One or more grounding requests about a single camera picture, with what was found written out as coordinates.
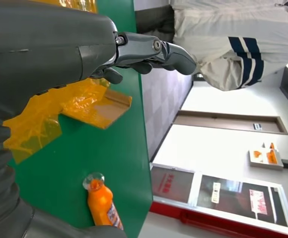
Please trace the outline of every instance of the navy blue stripe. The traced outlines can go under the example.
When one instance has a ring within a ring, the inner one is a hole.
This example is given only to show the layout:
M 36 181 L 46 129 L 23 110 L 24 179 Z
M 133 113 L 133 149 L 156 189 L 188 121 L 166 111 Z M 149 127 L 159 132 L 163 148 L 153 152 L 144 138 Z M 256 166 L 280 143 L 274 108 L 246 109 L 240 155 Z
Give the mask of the navy blue stripe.
M 233 50 L 240 57 L 243 62 L 243 75 L 242 76 L 242 84 L 240 88 L 244 86 L 246 81 L 249 79 L 251 68 L 252 66 L 252 60 L 255 60 L 255 68 L 253 71 L 252 78 L 247 83 L 247 86 L 253 85 L 261 79 L 263 75 L 264 61 L 261 60 L 260 50 L 258 46 L 256 39 L 255 38 L 243 38 L 251 58 L 249 59 L 247 53 L 243 49 L 241 41 L 238 37 L 228 37 Z
M 242 61 L 243 61 L 243 76 L 242 77 L 242 83 L 240 88 L 243 86 L 249 78 L 251 68 L 252 67 L 252 61 L 251 59 L 242 58 Z
M 256 39 L 255 38 L 243 38 L 246 42 L 246 47 L 248 47 L 249 52 L 251 53 L 252 59 L 261 60 L 260 50 L 258 46 Z
M 236 53 L 245 53 L 243 47 L 242 47 L 241 41 L 239 37 L 228 37 L 231 47 Z
M 253 85 L 260 80 L 263 75 L 264 66 L 264 62 L 263 60 L 255 59 L 255 68 L 254 69 L 253 77 L 250 82 L 247 83 L 247 86 Z

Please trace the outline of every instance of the plastic bottle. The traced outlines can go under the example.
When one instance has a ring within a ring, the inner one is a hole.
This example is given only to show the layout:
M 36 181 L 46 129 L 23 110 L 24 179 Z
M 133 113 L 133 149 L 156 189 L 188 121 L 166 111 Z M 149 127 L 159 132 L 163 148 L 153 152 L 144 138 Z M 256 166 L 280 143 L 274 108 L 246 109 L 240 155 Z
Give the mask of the plastic bottle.
M 104 185 L 104 176 L 92 173 L 82 183 L 88 192 L 88 205 L 96 226 L 110 225 L 123 230 L 121 219 L 113 202 L 113 193 Z

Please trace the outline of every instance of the red frame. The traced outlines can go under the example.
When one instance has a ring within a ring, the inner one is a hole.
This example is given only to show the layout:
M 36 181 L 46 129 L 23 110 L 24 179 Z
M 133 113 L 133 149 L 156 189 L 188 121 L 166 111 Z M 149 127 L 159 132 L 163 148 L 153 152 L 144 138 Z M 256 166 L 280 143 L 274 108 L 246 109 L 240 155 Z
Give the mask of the red frame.
M 153 202 L 150 211 L 178 219 L 184 224 L 234 238 L 288 238 L 288 235 L 203 213 L 185 210 L 164 203 Z

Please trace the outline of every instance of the robotic arm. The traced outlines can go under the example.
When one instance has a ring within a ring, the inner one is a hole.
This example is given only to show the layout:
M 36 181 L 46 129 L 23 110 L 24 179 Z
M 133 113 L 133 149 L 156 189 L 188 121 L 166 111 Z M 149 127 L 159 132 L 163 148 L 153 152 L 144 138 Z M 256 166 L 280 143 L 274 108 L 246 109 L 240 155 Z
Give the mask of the robotic arm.
M 48 4 L 0 0 L 0 238 L 125 237 L 114 227 L 73 228 L 19 197 L 10 137 L 5 120 L 20 114 L 34 95 L 87 77 L 114 84 L 122 76 L 113 66 L 149 73 L 153 64 L 191 74 L 185 50 L 156 37 L 119 33 L 106 16 Z

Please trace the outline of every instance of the white jacket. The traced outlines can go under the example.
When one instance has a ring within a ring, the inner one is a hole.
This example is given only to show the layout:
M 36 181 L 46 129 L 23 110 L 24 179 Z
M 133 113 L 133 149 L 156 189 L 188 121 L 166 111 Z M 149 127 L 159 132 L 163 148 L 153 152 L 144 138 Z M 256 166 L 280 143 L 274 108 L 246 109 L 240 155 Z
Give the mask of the white jacket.
M 214 87 L 252 85 L 288 63 L 287 1 L 171 0 L 174 43 Z

